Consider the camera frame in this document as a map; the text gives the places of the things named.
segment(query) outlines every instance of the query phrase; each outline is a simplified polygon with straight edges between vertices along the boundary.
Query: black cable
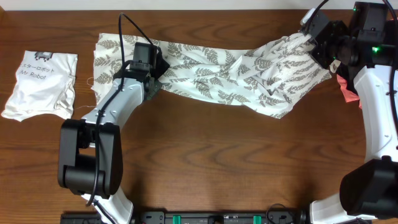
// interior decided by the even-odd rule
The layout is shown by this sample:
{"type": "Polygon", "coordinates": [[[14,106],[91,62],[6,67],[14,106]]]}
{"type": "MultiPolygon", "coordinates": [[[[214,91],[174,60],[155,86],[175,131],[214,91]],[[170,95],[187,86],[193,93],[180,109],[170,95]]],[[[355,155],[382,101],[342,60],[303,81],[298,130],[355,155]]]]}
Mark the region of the black cable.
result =
{"type": "MultiPolygon", "coordinates": [[[[282,205],[281,203],[275,203],[275,204],[273,204],[273,205],[271,205],[268,209],[267,209],[267,212],[266,212],[266,219],[270,222],[270,223],[272,223],[272,224],[276,224],[276,223],[274,223],[274,221],[272,221],[271,219],[269,219],[269,217],[268,217],[268,213],[269,213],[269,210],[271,210],[273,207],[275,207],[276,205],[278,205],[278,206],[281,206],[281,207],[283,207],[283,208],[285,208],[286,210],[287,210],[287,208],[285,207],[285,205],[282,205]]],[[[289,213],[289,215],[292,217],[292,219],[294,219],[294,215],[290,212],[290,211],[287,211],[287,213],[289,213]]]]}
{"type": "Polygon", "coordinates": [[[308,19],[308,21],[305,23],[305,29],[304,29],[304,33],[307,34],[308,30],[310,29],[310,25],[313,21],[313,18],[316,16],[316,14],[318,13],[319,9],[329,0],[323,0],[323,2],[321,2],[321,4],[319,4],[319,6],[315,9],[315,11],[312,13],[311,17],[308,19]]]}
{"type": "Polygon", "coordinates": [[[112,218],[108,213],[106,213],[105,209],[100,205],[100,203],[98,203],[97,200],[95,200],[95,201],[93,202],[93,205],[94,205],[94,206],[97,206],[97,207],[99,208],[99,210],[101,211],[101,213],[104,214],[104,216],[105,216],[109,221],[111,221],[112,224],[117,224],[117,223],[113,220],[113,218],[112,218]]]}
{"type": "Polygon", "coordinates": [[[394,124],[396,126],[396,132],[398,133],[398,117],[397,117],[397,107],[396,107],[395,92],[394,92],[394,78],[395,78],[397,63],[398,63],[398,20],[397,20],[396,12],[390,5],[389,1],[383,0],[383,2],[388,7],[388,10],[390,11],[390,13],[392,15],[392,19],[394,20],[394,24],[395,24],[394,39],[396,42],[396,54],[395,54],[394,61],[392,62],[392,66],[391,66],[389,95],[390,95],[390,102],[391,102],[392,119],[394,120],[394,124]]]}
{"type": "Polygon", "coordinates": [[[118,86],[118,89],[112,94],[112,96],[105,102],[104,106],[98,110],[98,116],[97,120],[95,123],[95,176],[94,176],[94,186],[93,186],[93,191],[90,195],[89,200],[86,203],[86,206],[90,206],[93,203],[95,193],[98,188],[98,177],[100,176],[100,123],[101,119],[104,115],[104,112],[108,105],[112,102],[112,100],[116,97],[116,95],[120,92],[123,91],[123,86],[124,86],[124,71],[126,70],[126,63],[124,61],[124,47],[123,47],[123,35],[122,35],[122,24],[121,24],[121,18],[124,16],[128,21],[130,21],[136,28],[137,30],[148,40],[148,42],[153,46],[154,44],[152,41],[150,41],[150,38],[148,38],[145,33],[137,26],[137,24],[131,20],[127,15],[124,13],[120,13],[119,15],[119,38],[120,38],[120,48],[121,48],[121,53],[122,53],[122,74],[121,74],[121,82],[120,85],[118,86]]]}

